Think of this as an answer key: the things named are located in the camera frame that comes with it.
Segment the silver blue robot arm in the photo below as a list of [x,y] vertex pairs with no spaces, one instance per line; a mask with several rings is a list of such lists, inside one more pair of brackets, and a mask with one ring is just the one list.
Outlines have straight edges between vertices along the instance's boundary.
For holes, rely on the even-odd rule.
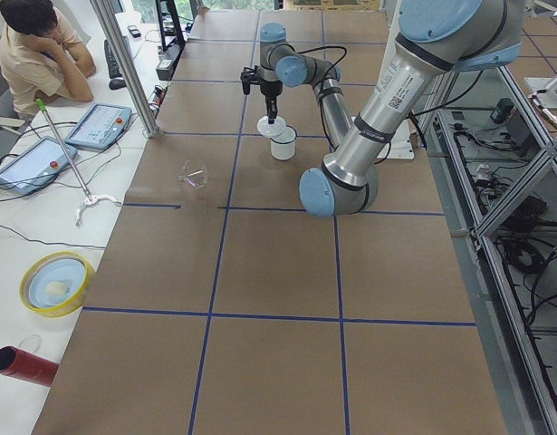
[[265,97],[263,125],[277,118],[283,87],[308,84],[326,117],[333,151],[299,183],[305,210],[329,218],[359,213],[378,193],[375,161],[390,144],[423,91],[438,75],[482,71],[511,63],[520,52],[523,1],[404,1],[395,16],[395,55],[370,98],[351,115],[333,63],[298,53],[278,23],[259,34],[260,63],[241,73],[244,93],[253,85]]

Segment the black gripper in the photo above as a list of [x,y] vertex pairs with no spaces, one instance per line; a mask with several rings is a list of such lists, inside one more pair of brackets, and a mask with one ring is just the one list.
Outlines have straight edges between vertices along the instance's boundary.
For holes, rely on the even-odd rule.
[[265,97],[267,122],[273,124],[278,116],[277,98],[283,91],[280,81],[268,81],[258,66],[244,67],[240,73],[243,95],[249,95],[252,86],[258,86]]

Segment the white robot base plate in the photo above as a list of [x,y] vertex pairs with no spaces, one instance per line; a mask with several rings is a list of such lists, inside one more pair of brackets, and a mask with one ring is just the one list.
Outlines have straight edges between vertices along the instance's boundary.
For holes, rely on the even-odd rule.
[[389,145],[386,145],[379,153],[377,159],[412,160],[415,157],[413,145],[410,139],[411,128],[408,120],[399,125]]

